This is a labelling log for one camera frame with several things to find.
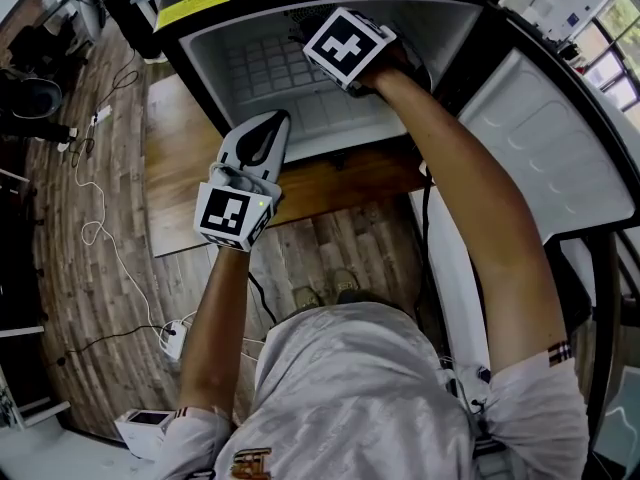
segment hand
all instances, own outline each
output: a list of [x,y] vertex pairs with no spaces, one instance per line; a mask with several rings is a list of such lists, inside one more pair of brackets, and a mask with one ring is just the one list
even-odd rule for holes
[[365,68],[357,80],[370,89],[377,89],[381,75],[393,71],[403,71],[402,68],[405,67],[411,67],[407,53],[404,51],[402,43],[394,41],[373,59],[373,62]]

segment sleeve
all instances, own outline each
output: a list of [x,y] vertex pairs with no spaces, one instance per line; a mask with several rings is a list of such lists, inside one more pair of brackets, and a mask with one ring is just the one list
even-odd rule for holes
[[180,409],[167,428],[152,478],[185,480],[210,471],[230,434],[229,419],[222,411]]
[[524,461],[528,478],[581,477],[589,431],[568,343],[498,372],[485,407],[489,434]]

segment white t-shirt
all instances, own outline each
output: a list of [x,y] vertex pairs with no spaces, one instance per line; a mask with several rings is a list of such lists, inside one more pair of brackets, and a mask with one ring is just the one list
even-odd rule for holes
[[[588,430],[573,367],[550,366],[544,352],[491,380],[483,418],[518,476],[580,478]],[[212,467],[216,479],[476,478],[470,419],[446,380],[431,343],[396,309],[306,311],[268,334],[247,421],[231,434],[220,412],[178,411],[156,478]]]

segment refrigerator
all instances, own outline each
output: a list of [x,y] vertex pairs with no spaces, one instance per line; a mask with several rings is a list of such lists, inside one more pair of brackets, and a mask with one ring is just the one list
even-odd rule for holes
[[[406,133],[381,98],[351,98],[302,54],[305,27],[336,5],[398,33],[429,71],[433,95],[514,179],[565,292],[569,332],[584,318],[570,301],[589,290],[577,275],[583,266],[572,265],[567,257],[575,255],[563,249],[580,240],[590,250],[600,353],[592,384],[598,372],[605,379],[588,396],[595,432],[619,305],[611,233],[639,223],[640,135],[498,0],[162,0],[155,33],[221,134],[258,113],[286,109],[292,129],[285,161],[295,161]],[[421,193],[412,199],[421,221]],[[429,215],[429,275],[451,355],[490,368],[481,287],[437,187]]]

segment black cable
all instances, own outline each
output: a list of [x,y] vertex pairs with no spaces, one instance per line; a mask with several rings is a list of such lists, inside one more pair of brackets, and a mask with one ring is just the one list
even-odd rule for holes
[[276,320],[276,317],[273,316],[273,313],[269,309],[269,306],[267,306],[267,301],[265,300],[265,296],[264,296],[264,289],[262,288],[262,286],[260,286],[260,283],[256,280],[256,278],[253,277],[253,274],[251,272],[249,272],[249,280],[254,284],[254,286],[258,290],[258,293],[260,293],[260,302],[262,302],[262,307],[271,317],[271,320],[273,321],[273,325],[277,325],[278,321]]
[[[125,73],[120,79],[118,79],[118,75],[122,73],[122,71],[124,71],[126,67],[133,62],[133,59],[136,58],[136,51],[133,48],[131,48],[131,54],[132,54],[131,58],[127,61],[127,63],[124,66],[122,66],[118,71],[116,71],[115,75],[113,75],[113,79],[111,81],[111,90],[109,91],[109,94],[107,94],[104,98],[102,98],[102,100],[100,100],[100,103],[96,105],[96,108],[93,111],[94,118],[97,117],[98,110],[100,110],[100,107],[102,106],[102,104],[105,101],[107,101],[107,99],[109,99],[109,96],[111,96],[114,92],[116,92],[119,89],[124,89],[125,87],[129,87],[130,85],[133,85],[138,81],[138,78],[140,78],[140,73],[138,72],[137,69],[134,69],[132,71],[129,71],[128,73]],[[135,78],[133,80],[130,80],[124,85],[120,85],[128,76],[131,76],[131,75],[135,75]]]
[[97,340],[90,341],[84,347],[82,347],[80,349],[77,349],[77,350],[76,349],[72,349],[72,348],[68,349],[56,361],[54,361],[53,363],[48,364],[47,368],[53,366],[54,364],[57,364],[58,366],[64,366],[66,364],[66,362],[67,362],[66,358],[70,354],[82,354],[82,352],[87,350],[89,347],[92,347],[96,343],[100,343],[101,341],[109,340],[111,338],[118,338],[118,337],[121,337],[121,336],[129,336],[130,334],[133,334],[134,332],[138,332],[140,329],[160,329],[161,331],[164,331],[164,332],[166,332],[167,334],[169,334],[171,336],[175,335],[175,333],[176,333],[176,331],[172,331],[170,329],[165,329],[165,327],[160,326],[160,325],[139,325],[135,329],[133,329],[131,331],[128,331],[128,332],[123,332],[123,333],[118,333],[118,334],[110,334],[108,336],[102,336],[101,338],[98,338]]
[[[122,73],[127,68],[127,66],[129,66],[129,64],[131,64],[133,60],[136,58],[136,51],[133,48],[131,48],[131,53],[132,53],[131,58],[127,61],[127,63],[124,66],[122,66],[118,71],[116,71],[115,75],[113,75],[113,79],[111,80],[111,90],[109,91],[109,93],[104,98],[102,98],[102,100],[100,100],[100,103],[98,103],[95,106],[95,110],[91,114],[91,119],[93,121],[98,119],[98,111],[100,110],[100,107],[105,101],[109,99],[109,97],[114,92],[120,89],[125,89],[130,85],[133,85],[138,81],[138,78],[140,78],[140,72],[137,69],[133,69],[125,73],[124,75],[122,75],[120,78],[118,78],[118,75]],[[128,77],[132,75],[134,75],[134,78],[132,80],[129,80],[127,83],[123,83]],[[71,167],[73,167],[74,169],[76,165],[78,165],[78,162],[80,161],[80,152],[82,151],[82,145],[85,142],[87,143],[87,146],[85,148],[85,152],[87,153],[87,155],[91,154],[95,146],[95,140],[93,139],[93,134],[95,133],[95,122],[94,122],[94,126],[91,126],[89,129],[91,130],[90,136],[85,137],[80,142],[77,148],[75,149],[69,148],[69,153],[71,153]]]
[[427,263],[429,261],[429,195],[431,194],[431,172],[427,168],[425,177],[424,192],[422,195],[422,242],[420,242],[420,255],[422,256],[422,268],[420,269],[420,291],[413,305],[413,311],[416,315],[416,325],[420,332],[424,334],[424,325],[420,316],[420,303],[427,290]]

